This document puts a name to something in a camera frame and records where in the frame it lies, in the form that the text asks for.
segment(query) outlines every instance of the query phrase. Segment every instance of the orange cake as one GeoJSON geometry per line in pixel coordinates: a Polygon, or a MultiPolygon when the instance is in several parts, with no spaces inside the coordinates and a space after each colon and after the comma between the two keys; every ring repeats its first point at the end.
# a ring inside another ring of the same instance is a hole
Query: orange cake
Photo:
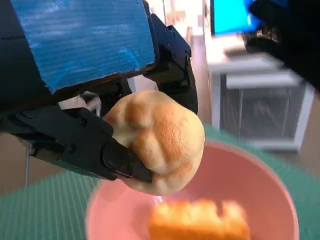
{"type": "Polygon", "coordinates": [[[246,213],[236,202],[161,203],[149,219],[150,240],[250,240],[246,213]]]}

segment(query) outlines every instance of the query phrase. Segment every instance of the bowl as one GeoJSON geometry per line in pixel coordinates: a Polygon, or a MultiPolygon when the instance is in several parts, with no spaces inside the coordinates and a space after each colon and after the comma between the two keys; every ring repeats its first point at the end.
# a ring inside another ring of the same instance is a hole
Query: bowl
{"type": "Polygon", "coordinates": [[[102,181],[86,213],[88,240],[148,240],[148,217],[158,202],[211,199],[237,201],[246,211],[252,240],[299,240],[297,213],[277,175],[232,145],[206,142],[200,167],[182,190],[151,196],[122,181],[102,181]]]}

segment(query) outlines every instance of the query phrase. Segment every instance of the blue tape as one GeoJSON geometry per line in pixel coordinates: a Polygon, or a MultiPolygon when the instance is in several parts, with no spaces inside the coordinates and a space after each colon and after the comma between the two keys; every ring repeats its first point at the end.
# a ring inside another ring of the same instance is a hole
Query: blue tape
{"type": "Polygon", "coordinates": [[[53,93],[154,63],[142,0],[11,0],[53,93]]]}

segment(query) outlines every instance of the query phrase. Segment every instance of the bread roll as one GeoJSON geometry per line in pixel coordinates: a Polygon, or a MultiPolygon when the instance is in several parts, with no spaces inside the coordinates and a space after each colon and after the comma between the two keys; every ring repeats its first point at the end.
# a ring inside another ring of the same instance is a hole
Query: bread roll
{"type": "Polygon", "coordinates": [[[113,137],[154,172],[152,183],[123,179],[130,188],[163,196],[182,189],[203,155],[205,131],[198,116],[160,91],[120,99],[104,119],[113,137]]]}
{"type": "Polygon", "coordinates": [[[235,202],[176,202],[157,206],[149,219],[150,240],[250,240],[245,211],[235,202]]]}

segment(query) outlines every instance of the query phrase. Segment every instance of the wire mesh panel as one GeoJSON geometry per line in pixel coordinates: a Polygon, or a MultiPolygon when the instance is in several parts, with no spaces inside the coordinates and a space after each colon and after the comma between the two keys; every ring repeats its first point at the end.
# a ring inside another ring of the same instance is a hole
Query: wire mesh panel
{"type": "Polygon", "coordinates": [[[220,128],[246,139],[292,139],[306,88],[222,89],[220,128]]]}

